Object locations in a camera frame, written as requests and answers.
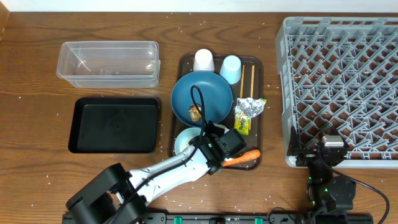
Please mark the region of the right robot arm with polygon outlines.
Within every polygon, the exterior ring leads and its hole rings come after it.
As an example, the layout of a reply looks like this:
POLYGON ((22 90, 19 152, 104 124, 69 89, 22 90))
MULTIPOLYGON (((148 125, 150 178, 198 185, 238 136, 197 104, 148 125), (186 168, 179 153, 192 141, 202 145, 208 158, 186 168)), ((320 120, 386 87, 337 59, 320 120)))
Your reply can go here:
POLYGON ((295 157, 297 167, 307 167, 307 198, 313 208, 298 215, 295 223, 348 223, 346 212, 353 209, 356 183, 342 175, 333 175, 332 168, 344 160, 348 144, 332 130, 314 146, 303 147, 294 127, 290 131, 288 156, 295 157))

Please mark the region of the brown food lump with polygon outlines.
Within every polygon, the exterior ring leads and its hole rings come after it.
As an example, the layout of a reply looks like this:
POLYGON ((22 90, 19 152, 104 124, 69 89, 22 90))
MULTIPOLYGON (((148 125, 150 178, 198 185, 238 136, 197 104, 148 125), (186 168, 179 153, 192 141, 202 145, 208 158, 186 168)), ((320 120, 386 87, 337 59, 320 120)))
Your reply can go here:
POLYGON ((201 105, 200 104, 192 104, 189 107, 189 115, 192 122, 196 123, 201 120, 201 105))

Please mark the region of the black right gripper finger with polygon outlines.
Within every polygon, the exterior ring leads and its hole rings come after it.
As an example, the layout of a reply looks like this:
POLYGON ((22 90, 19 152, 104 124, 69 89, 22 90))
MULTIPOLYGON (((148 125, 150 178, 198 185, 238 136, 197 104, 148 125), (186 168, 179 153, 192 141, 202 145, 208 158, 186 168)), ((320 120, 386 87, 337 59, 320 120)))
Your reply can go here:
POLYGON ((287 156, 297 156, 302 152, 299 136, 294 126, 290 130, 290 141, 286 152, 287 156))
POLYGON ((343 139, 343 137, 339 134, 337 129, 332 126, 331 127, 331 146, 332 147, 343 147, 343 148, 349 148, 348 143, 343 139))

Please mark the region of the dark blue plate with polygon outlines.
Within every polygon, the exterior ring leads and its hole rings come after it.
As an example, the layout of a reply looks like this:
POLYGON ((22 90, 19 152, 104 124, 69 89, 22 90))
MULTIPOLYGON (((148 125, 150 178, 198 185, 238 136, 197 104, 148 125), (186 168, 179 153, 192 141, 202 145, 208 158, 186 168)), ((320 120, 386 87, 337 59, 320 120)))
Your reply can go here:
POLYGON ((184 124, 199 127, 201 122, 193 122, 189 115, 189 107, 194 102, 201 103, 196 90, 190 94, 190 89, 196 85, 201 90, 205 103, 207 121, 220 123, 227 117, 233 105, 233 93, 228 82, 213 72, 191 72, 184 75, 175 84, 171 94, 171 107, 176 117, 184 124))

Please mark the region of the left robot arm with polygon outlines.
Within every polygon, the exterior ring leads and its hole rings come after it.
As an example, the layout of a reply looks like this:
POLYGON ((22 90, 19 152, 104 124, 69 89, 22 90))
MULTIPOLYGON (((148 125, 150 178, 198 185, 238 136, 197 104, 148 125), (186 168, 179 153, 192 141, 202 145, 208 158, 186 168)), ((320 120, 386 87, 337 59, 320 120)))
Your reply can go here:
POLYGON ((246 143, 236 129, 209 122, 181 153, 150 167, 107 167, 71 197, 66 208, 75 223, 135 223, 156 198, 179 185, 212 175, 246 143))

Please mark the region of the light blue bowl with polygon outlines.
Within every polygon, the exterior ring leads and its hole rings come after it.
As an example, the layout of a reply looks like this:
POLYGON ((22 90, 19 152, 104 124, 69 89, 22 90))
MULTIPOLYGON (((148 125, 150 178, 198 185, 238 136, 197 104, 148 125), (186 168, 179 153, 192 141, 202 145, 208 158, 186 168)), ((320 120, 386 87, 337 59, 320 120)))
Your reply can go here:
POLYGON ((189 146, 190 140, 200 135, 200 128, 184 129, 176 138, 174 143, 174 153, 180 154, 186 147, 189 146))

